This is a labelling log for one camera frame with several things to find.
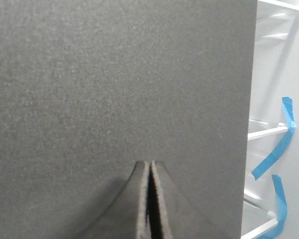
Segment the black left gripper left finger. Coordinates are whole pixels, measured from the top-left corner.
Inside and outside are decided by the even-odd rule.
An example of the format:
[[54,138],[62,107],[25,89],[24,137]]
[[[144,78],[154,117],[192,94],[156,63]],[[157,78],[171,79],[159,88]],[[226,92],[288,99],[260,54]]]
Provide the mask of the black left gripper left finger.
[[136,162],[123,189],[110,206],[77,239],[145,239],[150,166]]

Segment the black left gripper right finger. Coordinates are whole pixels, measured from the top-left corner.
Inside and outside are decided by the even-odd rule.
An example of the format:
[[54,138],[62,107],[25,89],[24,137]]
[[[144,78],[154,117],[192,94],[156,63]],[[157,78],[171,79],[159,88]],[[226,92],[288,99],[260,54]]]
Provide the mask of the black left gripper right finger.
[[216,229],[178,190],[161,161],[149,173],[149,226],[153,239],[214,239]]

